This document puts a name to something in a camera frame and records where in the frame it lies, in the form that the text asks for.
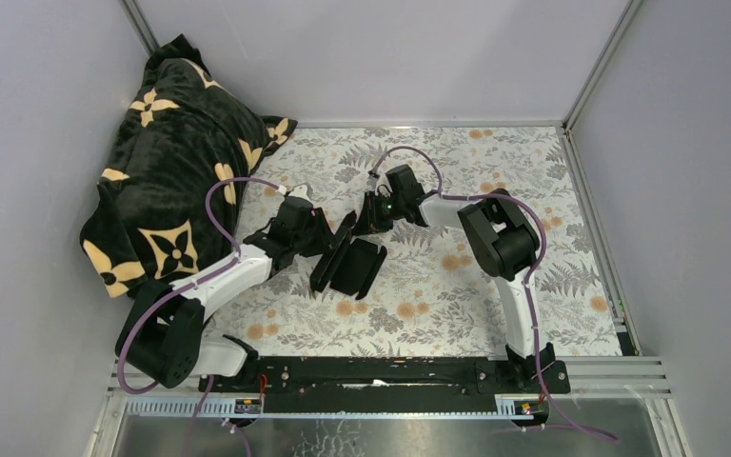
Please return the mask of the black paper box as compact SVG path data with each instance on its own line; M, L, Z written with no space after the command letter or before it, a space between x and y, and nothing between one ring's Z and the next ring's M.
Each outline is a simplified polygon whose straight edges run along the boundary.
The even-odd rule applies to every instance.
M327 287L362 300L370 291L381 269L387 249L353 236L357 220L355 211L350 212L334 233L327 249L309 276L312 293L323 292Z

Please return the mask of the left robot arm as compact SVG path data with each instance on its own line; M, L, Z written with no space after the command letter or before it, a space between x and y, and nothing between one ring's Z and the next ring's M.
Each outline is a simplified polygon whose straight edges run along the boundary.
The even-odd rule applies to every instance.
M258 369L251 361L253 349L234 337L204 339L207 321L242 292L289 267L296 256L325 252L331 239L309 186L299 185L286 193L268 224L244 240L239 253L181 280L143 285L115 346L121 387L132 390L125 379L127 367L166 388L191 375L221 376L236 391L252 387Z

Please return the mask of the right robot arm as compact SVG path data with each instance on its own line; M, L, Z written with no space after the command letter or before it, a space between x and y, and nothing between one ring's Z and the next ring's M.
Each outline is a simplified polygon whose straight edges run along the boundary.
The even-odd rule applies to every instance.
M507 370L512 387L530 392L545 379L545 343L538 331L534 269L541 239L528 220L526 205L505 189L471 196L426 191L407 165L391 169L385 190L365 193L352 233L388 232L396 221L423 227L460 229L474 259L494 279L506 318Z

